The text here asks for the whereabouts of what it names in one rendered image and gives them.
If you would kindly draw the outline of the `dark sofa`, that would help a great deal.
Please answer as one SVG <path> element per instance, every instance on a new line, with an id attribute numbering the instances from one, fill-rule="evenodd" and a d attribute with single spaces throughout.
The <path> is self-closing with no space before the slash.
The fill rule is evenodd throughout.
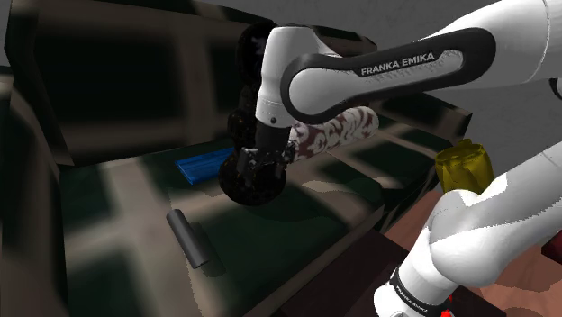
<path id="1" fill-rule="evenodd" d="M 63 317 L 271 317 L 437 183 L 468 111 L 429 95 L 370 108 L 375 135 L 291 165 L 271 203 L 191 185 L 176 160 L 232 145 L 269 19 L 195 0 L 0 0 L 5 251 Z M 209 261 L 193 269 L 166 215 Z"/>

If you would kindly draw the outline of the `blue flat book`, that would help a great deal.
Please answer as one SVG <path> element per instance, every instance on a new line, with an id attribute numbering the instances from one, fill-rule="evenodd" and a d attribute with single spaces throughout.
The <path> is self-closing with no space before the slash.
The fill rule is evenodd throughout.
<path id="1" fill-rule="evenodd" d="M 221 164 L 233 151 L 234 148 L 219 149 L 176 160 L 175 165 L 191 185 L 196 185 L 218 177 Z"/>

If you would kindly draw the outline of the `red white patterned bolster pillow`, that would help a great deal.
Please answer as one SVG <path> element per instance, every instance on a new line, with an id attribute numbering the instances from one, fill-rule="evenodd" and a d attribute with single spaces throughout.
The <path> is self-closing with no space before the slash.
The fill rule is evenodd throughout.
<path id="1" fill-rule="evenodd" d="M 367 106 L 350 108 L 321 124 L 296 122 L 289 135 L 295 144 L 294 161 L 370 138 L 378 127 L 377 114 Z"/>

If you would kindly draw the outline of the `yellow ribbed container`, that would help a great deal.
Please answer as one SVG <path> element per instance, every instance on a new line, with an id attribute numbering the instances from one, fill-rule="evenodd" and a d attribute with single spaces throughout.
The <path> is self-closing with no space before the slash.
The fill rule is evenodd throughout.
<path id="1" fill-rule="evenodd" d="M 482 194 L 494 180 L 491 160 L 482 144 L 463 139 L 439 152 L 435 169 L 444 193 L 456 189 Z"/>

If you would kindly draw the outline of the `black speckled round vase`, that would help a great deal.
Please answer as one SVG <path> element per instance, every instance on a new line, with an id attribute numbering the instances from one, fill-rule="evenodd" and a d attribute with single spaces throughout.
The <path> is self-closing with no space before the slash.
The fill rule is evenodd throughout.
<path id="1" fill-rule="evenodd" d="M 257 119 L 255 118 L 257 86 L 244 86 L 239 95 L 238 107 L 230 113 L 227 132 L 234 144 L 234 151 L 221 164 L 218 180 L 223 192 L 238 204 L 258 206 L 271 202 L 281 194 L 286 185 L 286 172 L 278 173 L 276 165 L 268 165 L 256 171 L 251 185 L 238 172 L 237 163 L 240 150 L 253 148 Z"/>

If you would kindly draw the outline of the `dark grey cylinder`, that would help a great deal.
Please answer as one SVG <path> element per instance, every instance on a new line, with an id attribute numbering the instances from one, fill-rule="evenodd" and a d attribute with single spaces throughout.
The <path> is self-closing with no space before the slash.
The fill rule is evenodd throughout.
<path id="1" fill-rule="evenodd" d="M 206 264 L 209 256 L 182 211 L 173 209 L 166 219 L 191 267 L 197 269 Z"/>

